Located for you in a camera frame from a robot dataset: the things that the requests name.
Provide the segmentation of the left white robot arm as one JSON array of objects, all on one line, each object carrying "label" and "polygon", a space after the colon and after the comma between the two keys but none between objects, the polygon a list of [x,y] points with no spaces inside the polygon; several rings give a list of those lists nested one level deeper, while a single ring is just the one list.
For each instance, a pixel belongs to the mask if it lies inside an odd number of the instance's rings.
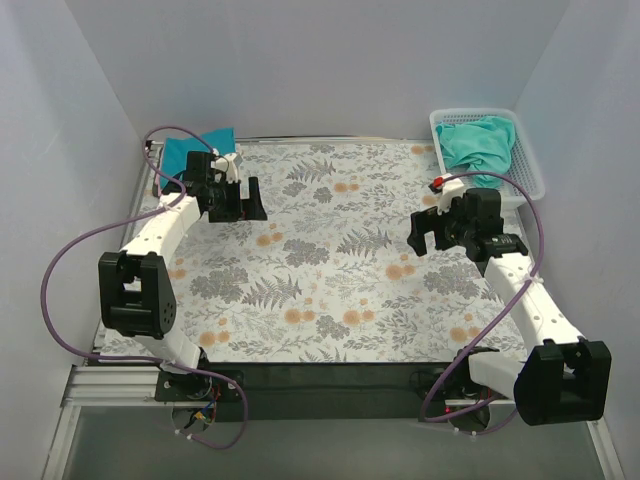
[{"label": "left white robot arm", "polygon": [[120,252],[107,252],[98,262],[104,327],[159,358],[169,386],[193,400],[205,398],[214,382],[200,367],[207,360],[204,351],[175,324],[177,301],[167,265],[202,216],[212,223],[266,220],[257,177],[249,178],[248,196],[241,196],[240,158],[236,152],[189,152],[185,170],[160,196],[161,213]]}]

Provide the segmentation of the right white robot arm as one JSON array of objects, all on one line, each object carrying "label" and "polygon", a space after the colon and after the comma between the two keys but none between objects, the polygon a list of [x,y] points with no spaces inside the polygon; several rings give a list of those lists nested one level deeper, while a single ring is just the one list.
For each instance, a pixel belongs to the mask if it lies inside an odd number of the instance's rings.
[{"label": "right white robot arm", "polygon": [[444,188],[438,205],[410,217],[407,243],[418,256],[426,236],[445,251],[461,247],[503,301],[500,318],[515,322],[528,352],[519,363],[473,339],[426,393],[429,405],[449,376],[454,389],[475,397],[484,389],[511,399],[530,426],[596,421],[605,410],[612,355],[564,316],[537,275],[521,238],[504,231],[501,196],[493,189]]}]

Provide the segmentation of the teal green t shirt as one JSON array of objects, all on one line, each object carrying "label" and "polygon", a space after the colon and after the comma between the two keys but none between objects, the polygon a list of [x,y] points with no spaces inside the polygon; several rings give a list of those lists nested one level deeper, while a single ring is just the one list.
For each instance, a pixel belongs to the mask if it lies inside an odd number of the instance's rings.
[{"label": "teal green t shirt", "polygon": [[512,165],[516,128],[512,120],[488,115],[458,124],[443,122],[436,135],[445,168],[505,174]]}]

